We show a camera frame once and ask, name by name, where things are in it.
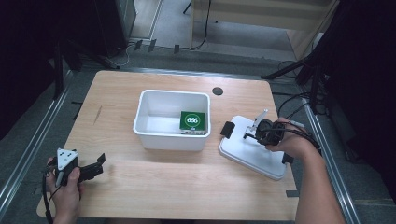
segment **white bin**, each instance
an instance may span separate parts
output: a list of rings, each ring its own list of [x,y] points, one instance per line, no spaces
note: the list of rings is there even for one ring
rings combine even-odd
[[[205,113],[205,134],[181,134],[181,111]],[[210,135],[210,98],[189,91],[146,90],[140,95],[134,132],[146,149],[199,151]]]

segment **wooden table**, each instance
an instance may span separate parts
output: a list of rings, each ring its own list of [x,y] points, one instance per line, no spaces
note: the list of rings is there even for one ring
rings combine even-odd
[[[213,94],[215,87],[224,93]],[[141,146],[133,123],[146,89],[210,96],[212,133],[202,151]],[[225,121],[236,115],[254,119],[264,108],[275,120],[270,86],[262,80],[98,72],[64,146],[78,150],[80,166],[106,153],[104,173],[84,183],[81,216],[293,220],[298,198],[286,195],[296,190],[289,165],[275,181],[219,154]],[[37,213],[44,216],[43,202]]]
[[[192,0],[190,46],[194,21],[206,21],[209,0]],[[288,29],[296,59],[302,59],[332,20],[338,0],[212,0],[209,19]]]

